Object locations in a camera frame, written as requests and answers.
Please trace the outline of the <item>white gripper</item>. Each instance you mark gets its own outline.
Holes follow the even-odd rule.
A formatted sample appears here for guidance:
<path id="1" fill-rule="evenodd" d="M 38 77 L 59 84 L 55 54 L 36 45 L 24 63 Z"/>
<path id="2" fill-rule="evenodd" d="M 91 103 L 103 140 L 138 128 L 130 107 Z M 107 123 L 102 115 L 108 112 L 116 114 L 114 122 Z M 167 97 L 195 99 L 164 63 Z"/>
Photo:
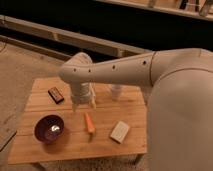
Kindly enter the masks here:
<path id="1" fill-rule="evenodd" d="M 70 85 L 73 112 L 76 112 L 78 104 L 89 102 L 91 108 L 96 109 L 96 99 L 92 93 L 90 83 L 74 83 Z"/>

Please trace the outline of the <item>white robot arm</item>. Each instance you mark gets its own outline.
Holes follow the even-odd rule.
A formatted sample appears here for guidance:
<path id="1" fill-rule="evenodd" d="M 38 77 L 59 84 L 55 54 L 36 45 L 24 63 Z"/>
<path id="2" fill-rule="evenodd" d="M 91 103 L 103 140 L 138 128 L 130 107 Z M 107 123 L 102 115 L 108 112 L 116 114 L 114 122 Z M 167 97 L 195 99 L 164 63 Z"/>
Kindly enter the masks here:
<path id="1" fill-rule="evenodd" d="M 80 52 L 59 75 L 77 104 L 90 99 L 90 83 L 149 87 L 150 171 L 213 171 L 213 51 L 152 51 L 100 63 Z"/>

